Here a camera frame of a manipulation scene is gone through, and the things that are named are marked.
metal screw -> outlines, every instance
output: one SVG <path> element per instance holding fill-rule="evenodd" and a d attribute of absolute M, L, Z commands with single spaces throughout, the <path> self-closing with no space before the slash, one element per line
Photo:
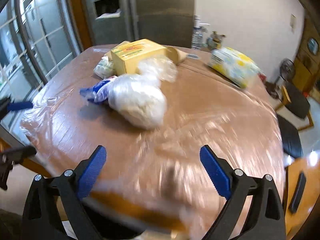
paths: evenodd
<path fill-rule="evenodd" d="M 267 174 L 267 175 L 266 175 L 266 179 L 267 179 L 268 181 L 272 181 L 272 176 L 269 175 L 269 174 Z"/>
<path fill-rule="evenodd" d="M 35 176 L 35 181 L 39 181 L 39 180 L 41 180 L 41 178 L 42 178 L 42 176 L 40 174 L 38 174 Z"/>
<path fill-rule="evenodd" d="M 66 171 L 64 172 L 64 176 L 70 177 L 70 176 L 72 175 L 72 173 L 73 173 L 72 170 L 66 170 Z"/>
<path fill-rule="evenodd" d="M 243 171 L 241 171 L 241 169 L 236 169 L 235 170 L 235 174 L 238 176 L 242 176 L 243 175 Z"/>

refrigerator handle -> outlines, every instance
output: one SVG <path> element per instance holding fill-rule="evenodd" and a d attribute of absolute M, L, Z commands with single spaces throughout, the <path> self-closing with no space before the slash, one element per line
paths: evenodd
<path fill-rule="evenodd" d="M 131 17 L 132 17 L 132 25 L 133 25 L 133 35 L 134 39 L 137 41 L 139 40 L 139 16 L 137 14 L 137 4 L 136 0 L 129 0 L 130 3 L 130 10 L 131 10 Z"/>

black chair cushion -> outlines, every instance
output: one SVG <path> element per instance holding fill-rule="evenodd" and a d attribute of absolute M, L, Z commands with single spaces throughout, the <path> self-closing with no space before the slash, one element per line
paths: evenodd
<path fill-rule="evenodd" d="M 302 146 L 297 128 L 278 114 L 277 118 L 282 137 L 283 151 L 295 159 L 302 157 Z"/>
<path fill-rule="evenodd" d="M 308 100 L 293 84 L 287 83 L 285 88 L 287 89 L 289 98 L 291 100 L 291 103 L 286 104 L 285 107 L 295 116 L 305 119 L 310 109 Z"/>

floor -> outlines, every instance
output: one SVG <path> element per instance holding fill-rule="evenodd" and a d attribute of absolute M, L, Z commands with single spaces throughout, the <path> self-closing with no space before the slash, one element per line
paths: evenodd
<path fill-rule="evenodd" d="M 314 128 L 300 132 L 300 139 L 303 148 L 304 156 L 312 151 L 320 150 L 320 104 L 314 99 L 308 98 L 311 105 L 311 114 L 314 120 Z M 276 106 L 280 101 L 270 98 L 272 106 Z M 296 127 L 300 127 L 308 123 L 308 120 L 301 121 L 289 112 L 285 107 L 278 111 L 280 115 L 285 117 Z M 292 159 L 284 158 L 284 163 L 293 161 Z M 31 182 L 36 174 L 26 168 L 17 165 L 10 172 L 8 178 L 8 190 L 4 192 L 0 189 L 0 209 L 4 209 L 16 214 L 22 215 L 25 200 L 31 185 Z"/>

brown tablecloth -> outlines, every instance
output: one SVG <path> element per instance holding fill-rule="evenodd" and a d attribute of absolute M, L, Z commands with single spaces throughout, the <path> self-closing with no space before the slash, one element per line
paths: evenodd
<path fill-rule="evenodd" d="M 178 65 L 176 82 L 162 83 L 168 104 L 164 125 L 144 131 L 79 95 L 80 88 L 100 81 L 93 69 L 112 47 L 92 47 L 76 57 L 41 90 L 22 119 L 21 128 L 53 175 L 75 168 L 103 145 L 108 158 L 92 196 L 104 204 L 110 194 L 121 196 L 166 215 L 168 223 L 177 218 L 194 238 L 204 235 L 225 203 L 200 163 L 199 149 L 205 144 L 249 176 L 271 174 L 282 198 L 281 136 L 258 78 L 242 91 L 205 64 L 209 53 L 180 48 L 200 59 L 187 58 Z M 234 234 L 249 205 L 250 198 Z"/>

